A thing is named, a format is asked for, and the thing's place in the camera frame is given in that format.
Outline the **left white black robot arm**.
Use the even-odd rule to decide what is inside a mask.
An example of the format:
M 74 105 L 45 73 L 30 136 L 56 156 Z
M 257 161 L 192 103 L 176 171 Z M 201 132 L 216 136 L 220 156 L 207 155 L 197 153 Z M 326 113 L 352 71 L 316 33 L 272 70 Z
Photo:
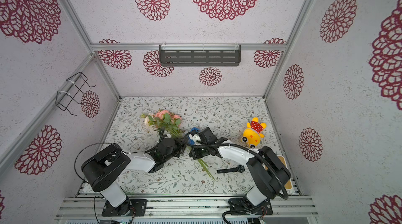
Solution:
M 163 135 L 157 145 L 139 152 L 124 152 L 117 143 L 111 143 L 81 165 L 81 171 L 92 190 L 100 193 L 113 210 L 128 208 L 131 204 L 126 193 L 117 183 L 126 170 L 154 173 L 172 158 L 179 158 L 185 144 L 179 139 Z

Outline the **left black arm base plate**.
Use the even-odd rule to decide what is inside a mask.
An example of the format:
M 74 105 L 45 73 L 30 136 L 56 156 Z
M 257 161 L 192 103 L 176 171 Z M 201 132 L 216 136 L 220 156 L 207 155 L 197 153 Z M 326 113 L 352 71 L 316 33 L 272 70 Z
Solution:
M 102 217 L 142 217 L 145 215 L 147 203 L 148 201 L 146 199 L 127 198 L 119 206 L 113 207 L 109 201 L 106 201 L 104 209 L 102 211 Z

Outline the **blue tape dispenser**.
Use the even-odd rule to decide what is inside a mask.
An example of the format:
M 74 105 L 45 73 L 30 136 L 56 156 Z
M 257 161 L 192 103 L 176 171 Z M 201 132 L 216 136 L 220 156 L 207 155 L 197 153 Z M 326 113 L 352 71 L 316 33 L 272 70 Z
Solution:
M 192 128 L 188 137 L 188 143 L 191 145 L 201 145 L 201 138 L 199 136 L 200 129 L 199 128 Z

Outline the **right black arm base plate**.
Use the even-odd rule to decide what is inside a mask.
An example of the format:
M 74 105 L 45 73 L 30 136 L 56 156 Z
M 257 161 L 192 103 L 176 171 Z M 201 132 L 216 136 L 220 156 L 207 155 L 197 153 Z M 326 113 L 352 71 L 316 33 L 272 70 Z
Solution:
M 231 215 L 272 215 L 273 209 L 269 199 L 254 206 L 246 198 L 231 198 L 228 201 Z

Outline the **pink artificial flower bouquet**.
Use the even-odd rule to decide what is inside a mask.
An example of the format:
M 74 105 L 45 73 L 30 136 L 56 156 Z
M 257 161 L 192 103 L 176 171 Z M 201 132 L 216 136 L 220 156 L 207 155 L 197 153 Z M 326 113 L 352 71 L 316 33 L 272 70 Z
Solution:
M 144 119 L 145 125 L 156 129 L 159 139 L 160 137 L 170 137 L 172 139 L 181 139 L 184 143 L 183 130 L 180 129 L 182 118 L 179 115 L 168 110 L 159 110 L 156 114 L 142 114 L 141 118 Z

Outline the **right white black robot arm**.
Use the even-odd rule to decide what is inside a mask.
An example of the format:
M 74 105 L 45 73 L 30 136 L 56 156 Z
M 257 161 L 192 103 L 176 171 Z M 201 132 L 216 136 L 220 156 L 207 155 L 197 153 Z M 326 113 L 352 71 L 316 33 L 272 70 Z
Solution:
M 246 204 L 257 206 L 276 197 L 289 198 L 285 185 L 290 181 L 291 173 L 271 148 L 246 148 L 226 138 L 217 138 L 209 128 L 188 132 L 184 142 L 192 148 L 190 156 L 194 159 L 211 155 L 246 167 L 254 182 L 244 197 Z

